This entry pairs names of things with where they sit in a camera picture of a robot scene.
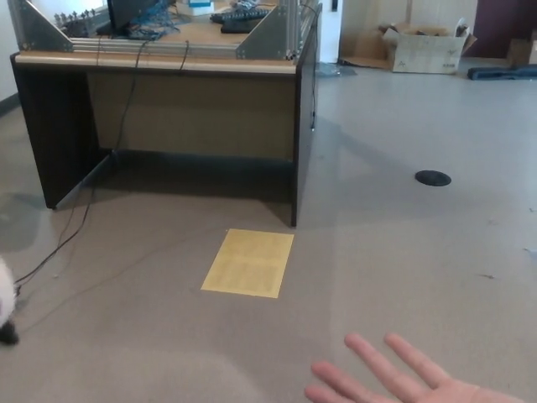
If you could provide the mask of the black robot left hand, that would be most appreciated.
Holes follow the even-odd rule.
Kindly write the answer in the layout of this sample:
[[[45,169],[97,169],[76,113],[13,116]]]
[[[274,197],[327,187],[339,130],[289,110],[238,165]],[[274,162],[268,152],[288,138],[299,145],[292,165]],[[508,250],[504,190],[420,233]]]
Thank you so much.
[[[0,343],[6,346],[13,346],[19,343],[19,335],[17,333],[14,322],[7,321],[1,326]]]

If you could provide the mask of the person's bare hand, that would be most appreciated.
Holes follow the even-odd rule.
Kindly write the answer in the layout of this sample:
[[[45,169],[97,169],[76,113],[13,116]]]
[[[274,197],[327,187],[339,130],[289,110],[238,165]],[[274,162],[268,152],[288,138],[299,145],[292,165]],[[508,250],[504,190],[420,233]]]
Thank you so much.
[[[384,342],[423,381],[423,384],[397,369],[372,344],[357,333],[345,336],[345,345],[368,367],[393,397],[380,395],[362,385],[357,379],[328,362],[311,366],[312,374],[322,382],[305,388],[311,402],[519,402],[511,395],[469,384],[450,376],[426,354],[395,333],[384,336]]]

